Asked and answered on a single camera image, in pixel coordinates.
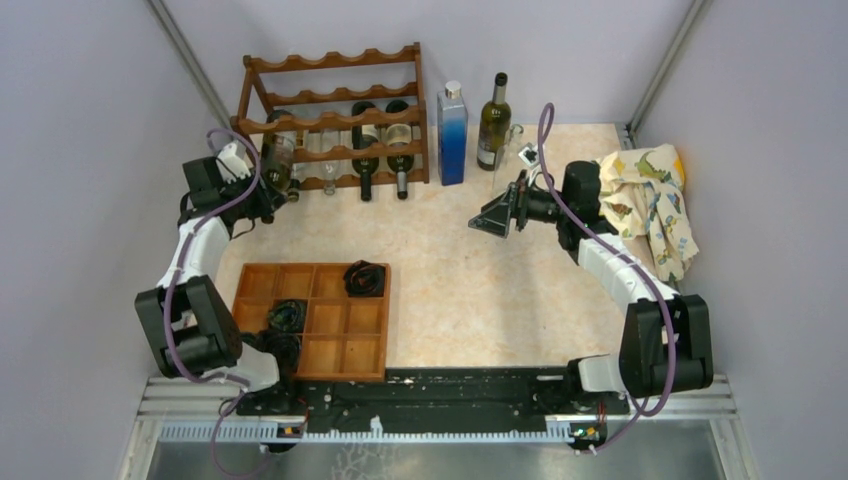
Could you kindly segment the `clear liquor bottle black cap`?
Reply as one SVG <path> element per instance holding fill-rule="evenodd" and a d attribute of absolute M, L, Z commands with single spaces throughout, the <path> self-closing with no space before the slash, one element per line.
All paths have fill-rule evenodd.
<path fill-rule="evenodd" d="M 295 136 L 295 147 L 304 148 L 308 134 L 297 132 Z M 307 164 L 304 162 L 294 162 L 290 167 L 290 182 L 287 189 L 287 201 L 296 203 L 300 199 L 302 182 L 305 180 Z"/>

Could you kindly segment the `dark bottle brown label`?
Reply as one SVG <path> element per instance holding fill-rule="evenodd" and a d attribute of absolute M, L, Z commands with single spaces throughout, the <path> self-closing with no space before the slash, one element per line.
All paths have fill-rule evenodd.
<path fill-rule="evenodd" d="M 296 142 L 294 130 L 266 132 L 262 137 L 262 176 L 280 193 L 285 193 L 290 186 Z"/>

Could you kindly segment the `clear square glass bottle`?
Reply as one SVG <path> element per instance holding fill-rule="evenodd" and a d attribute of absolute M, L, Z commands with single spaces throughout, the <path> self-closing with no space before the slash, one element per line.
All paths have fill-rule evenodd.
<path fill-rule="evenodd" d="M 328 153 L 340 143 L 340 132 L 334 129 L 325 129 L 320 133 L 319 149 L 320 153 Z M 336 192 L 336 179 L 338 177 L 338 160 L 325 160 L 320 163 L 321 174 L 323 178 L 323 192 L 325 195 L 332 196 Z"/>

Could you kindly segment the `tall green wine bottle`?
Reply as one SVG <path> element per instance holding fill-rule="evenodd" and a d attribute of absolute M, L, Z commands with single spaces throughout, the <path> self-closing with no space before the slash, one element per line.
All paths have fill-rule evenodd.
<path fill-rule="evenodd" d="M 494 78 L 491 99 L 481 110 L 476 152 L 477 165 L 485 171 L 495 170 L 495 157 L 504 144 L 510 127 L 512 111 L 506 101 L 508 75 L 498 72 Z"/>

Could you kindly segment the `green wine bottle white label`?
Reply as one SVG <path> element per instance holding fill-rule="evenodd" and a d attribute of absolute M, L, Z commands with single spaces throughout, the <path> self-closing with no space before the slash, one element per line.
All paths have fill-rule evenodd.
<path fill-rule="evenodd" d="M 359 115 L 366 110 L 375 108 L 375 105 L 368 101 L 359 101 L 353 104 L 351 108 L 352 115 Z M 380 142 L 379 129 L 374 124 L 363 124 L 355 126 L 351 130 L 352 147 L 355 150 L 363 150 L 369 148 L 374 143 Z M 362 157 L 352 160 L 354 171 L 360 178 L 360 199 L 364 202 L 372 200 L 372 178 L 379 167 L 378 157 Z"/>

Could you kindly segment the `green wine bottle dark label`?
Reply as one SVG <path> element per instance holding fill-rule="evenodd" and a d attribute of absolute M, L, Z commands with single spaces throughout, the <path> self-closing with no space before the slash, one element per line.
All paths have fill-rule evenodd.
<path fill-rule="evenodd" d="M 392 100 L 386 107 L 387 113 L 400 113 L 407 110 L 408 103 L 403 100 Z M 406 147 L 413 140 L 412 127 L 406 123 L 391 123 L 384 128 L 384 143 L 389 147 Z M 414 156 L 407 154 L 389 155 L 387 163 L 395 174 L 396 195 L 400 200 L 408 198 L 408 173 L 414 164 Z"/>

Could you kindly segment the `clear tall glass bottle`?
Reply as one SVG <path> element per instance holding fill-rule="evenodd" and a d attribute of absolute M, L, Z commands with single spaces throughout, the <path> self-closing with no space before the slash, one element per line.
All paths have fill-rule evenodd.
<path fill-rule="evenodd" d="M 506 132 L 503 145 L 496 152 L 495 170 L 491 192 L 499 197 L 507 190 L 521 170 L 523 162 L 518 158 L 518 152 L 523 146 L 524 127 L 513 124 Z"/>

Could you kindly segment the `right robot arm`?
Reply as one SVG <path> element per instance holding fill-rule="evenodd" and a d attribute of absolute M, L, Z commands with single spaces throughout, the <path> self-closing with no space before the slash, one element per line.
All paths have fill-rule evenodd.
<path fill-rule="evenodd" d="M 624 313 L 617 352 L 570 363 L 575 377 L 563 385 L 567 406 L 588 412 L 607 392 L 645 398 L 709 387 L 714 368 L 707 304 L 663 284 L 627 249 L 601 215 L 599 166 L 569 164 L 559 190 L 546 190 L 535 179 L 521 171 L 468 225 L 500 238 L 531 221 L 554 225 L 561 248 Z"/>

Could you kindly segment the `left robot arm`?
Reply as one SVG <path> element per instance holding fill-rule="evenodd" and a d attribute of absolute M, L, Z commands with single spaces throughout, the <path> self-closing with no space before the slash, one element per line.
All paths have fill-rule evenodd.
<path fill-rule="evenodd" d="M 292 411 L 300 388 L 271 353 L 247 345 L 215 286 L 215 276 L 242 220 L 270 224 L 284 204 L 246 161 L 221 152 L 182 166 L 188 190 L 179 204 L 179 242 L 164 276 L 139 293 L 134 308 L 159 371 L 195 383 L 231 381 L 260 392 L 277 414 Z"/>

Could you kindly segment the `blue square glass bottle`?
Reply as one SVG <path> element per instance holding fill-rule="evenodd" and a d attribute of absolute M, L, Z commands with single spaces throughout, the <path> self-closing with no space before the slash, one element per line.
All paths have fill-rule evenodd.
<path fill-rule="evenodd" d="M 461 184 L 465 176 L 467 108 L 459 81 L 445 83 L 437 96 L 438 170 L 441 184 Z"/>

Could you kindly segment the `wooden wine rack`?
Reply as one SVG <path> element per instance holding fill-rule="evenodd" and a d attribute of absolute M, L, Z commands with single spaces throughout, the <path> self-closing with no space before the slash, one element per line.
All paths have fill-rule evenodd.
<path fill-rule="evenodd" d="M 244 78 L 236 113 L 230 117 L 230 126 L 241 134 L 260 134 L 294 130 L 296 132 L 319 133 L 325 129 L 348 132 L 355 126 L 374 124 L 377 126 L 391 123 L 406 123 L 419 128 L 419 136 L 413 138 L 406 147 L 389 147 L 376 143 L 367 149 L 355 150 L 346 146 L 336 146 L 328 153 L 311 152 L 305 148 L 295 148 L 294 161 L 319 163 L 325 160 L 352 160 L 362 157 L 388 157 L 389 155 L 419 155 L 422 165 L 409 172 L 411 183 L 428 184 L 430 173 L 430 135 L 428 111 L 423 75 L 423 56 L 421 44 L 414 42 L 402 47 L 395 53 L 387 53 L 377 48 L 368 48 L 362 53 L 349 56 L 338 51 L 329 51 L 319 59 L 309 59 L 298 54 L 287 56 L 284 60 L 271 62 L 260 57 L 245 55 L 242 57 Z M 393 64 L 412 64 L 415 79 L 403 86 L 391 88 L 383 84 L 374 84 L 365 90 L 352 90 L 341 86 L 327 93 L 304 89 L 295 95 L 283 96 L 266 89 L 261 78 L 263 74 L 289 74 L 297 72 L 324 73 L 335 69 L 374 67 Z M 387 113 L 377 108 L 368 109 L 359 115 L 343 115 L 334 111 L 325 111 L 308 118 L 298 115 L 282 115 L 273 121 L 256 121 L 248 114 L 252 97 L 257 97 L 263 110 L 270 115 L 280 108 L 295 106 L 327 105 L 349 101 L 401 100 L 413 98 L 416 103 L 400 113 Z"/>

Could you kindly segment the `dinosaur print cloth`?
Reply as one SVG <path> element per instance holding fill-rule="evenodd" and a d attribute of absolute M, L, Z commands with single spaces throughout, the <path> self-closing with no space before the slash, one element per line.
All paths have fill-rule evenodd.
<path fill-rule="evenodd" d="M 676 148 L 620 150 L 597 160 L 601 213 L 624 239 L 643 237 L 657 277 L 680 281 L 699 247 L 687 214 Z"/>

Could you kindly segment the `wooden compartment tray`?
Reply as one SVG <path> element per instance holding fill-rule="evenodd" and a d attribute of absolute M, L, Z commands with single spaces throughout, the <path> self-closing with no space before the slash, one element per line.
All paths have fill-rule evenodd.
<path fill-rule="evenodd" d="M 232 305 L 243 332 L 269 327 L 274 309 L 286 301 L 301 306 L 295 326 L 299 340 L 298 380 L 381 382 L 385 377 L 391 297 L 391 267 L 372 296 L 346 290 L 347 263 L 247 263 L 242 267 Z"/>

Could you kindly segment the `aluminium corner frame post right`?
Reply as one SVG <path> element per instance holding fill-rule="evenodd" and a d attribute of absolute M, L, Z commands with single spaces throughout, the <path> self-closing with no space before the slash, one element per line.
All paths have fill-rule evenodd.
<path fill-rule="evenodd" d="M 668 81 L 674 67 L 678 63 L 684 48 L 686 47 L 693 31 L 700 22 L 702 16 L 708 11 L 712 1 L 693 0 L 690 2 L 686 13 L 675 31 L 661 61 L 652 76 L 641 100 L 633 113 L 631 120 L 627 123 L 627 129 L 633 141 L 639 135 L 648 115 L 656 104 L 665 84 Z"/>

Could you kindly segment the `aluminium corner frame post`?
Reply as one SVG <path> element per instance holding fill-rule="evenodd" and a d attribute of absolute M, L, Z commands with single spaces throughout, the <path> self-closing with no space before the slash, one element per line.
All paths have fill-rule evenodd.
<path fill-rule="evenodd" d="M 633 141 L 639 135 L 648 115 L 656 104 L 665 84 L 668 81 L 674 67 L 678 63 L 684 48 L 686 47 L 693 31 L 700 22 L 702 16 L 708 11 L 712 1 L 693 0 L 690 2 L 686 13 L 675 31 L 661 61 L 652 76 L 641 100 L 633 113 L 631 120 L 627 123 L 627 129 Z"/>
<path fill-rule="evenodd" d="M 143 3 L 159 25 L 160 30 L 181 65 L 188 73 L 192 83 L 217 124 L 221 127 L 229 127 L 229 111 L 166 2 L 162 0 L 144 0 Z"/>

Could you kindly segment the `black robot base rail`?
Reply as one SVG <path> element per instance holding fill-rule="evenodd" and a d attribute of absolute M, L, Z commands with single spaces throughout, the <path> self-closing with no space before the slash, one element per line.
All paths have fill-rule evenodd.
<path fill-rule="evenodd" d="M 309 433 L 536 433 L 551 415 L 628 414 L 616 393 L 585 393 L 568 367 L 389 368 L 376 382 L 287 380 L 249 393 L 238 415 L 304 416 Z"/>

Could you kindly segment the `aluminium corner frame post left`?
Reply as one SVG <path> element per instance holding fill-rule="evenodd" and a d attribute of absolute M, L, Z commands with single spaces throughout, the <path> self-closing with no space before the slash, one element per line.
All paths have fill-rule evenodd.
<path fill-rule="evenodd" d="M 192 83 L 217 124 L 221 127 L 229 127 L 229 111 L 166 2 L 162 0 L 144 0 L 143 3 L 159 25 L 160 30 L 181 65 L 188 73 Z"/>

